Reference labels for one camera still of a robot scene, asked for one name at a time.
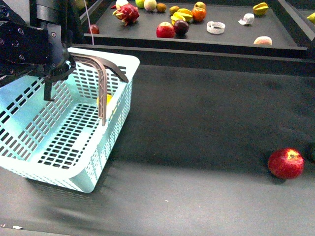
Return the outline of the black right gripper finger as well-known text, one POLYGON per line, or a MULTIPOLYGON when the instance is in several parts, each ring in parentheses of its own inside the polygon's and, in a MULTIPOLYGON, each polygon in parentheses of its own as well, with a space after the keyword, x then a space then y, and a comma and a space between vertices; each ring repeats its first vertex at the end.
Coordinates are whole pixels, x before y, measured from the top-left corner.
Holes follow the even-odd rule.
POLYGON ((44 95, 43 100, 45 101, 54 101, 52 98, 52 81, 50 77, 45 77, 44 79, 44 95))

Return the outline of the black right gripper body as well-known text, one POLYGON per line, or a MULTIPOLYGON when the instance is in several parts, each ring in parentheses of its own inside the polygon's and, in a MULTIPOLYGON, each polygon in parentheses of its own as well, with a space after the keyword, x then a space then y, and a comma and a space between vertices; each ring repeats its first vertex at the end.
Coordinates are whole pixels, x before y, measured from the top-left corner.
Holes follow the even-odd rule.
POLYGON ((66 34, 60 25, 45 29, 0 22, 0 80, 15 81, 25 75, 66 80, 76 63, 67 50, 66 34))

